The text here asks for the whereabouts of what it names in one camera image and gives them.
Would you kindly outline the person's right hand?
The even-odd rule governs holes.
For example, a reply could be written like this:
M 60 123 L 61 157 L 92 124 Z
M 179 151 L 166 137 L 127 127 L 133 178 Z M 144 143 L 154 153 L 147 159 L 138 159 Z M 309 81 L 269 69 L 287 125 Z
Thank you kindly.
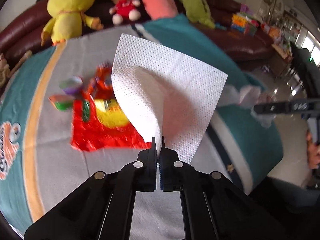
M 319 168 L 320 156 L 319 156 L 319 146 L 317 146 L 312 141 L 312 135 L 310 131 L 306 133 L 306 143 L 307 143 L 307 158 L 308 165 L 310 169 Z

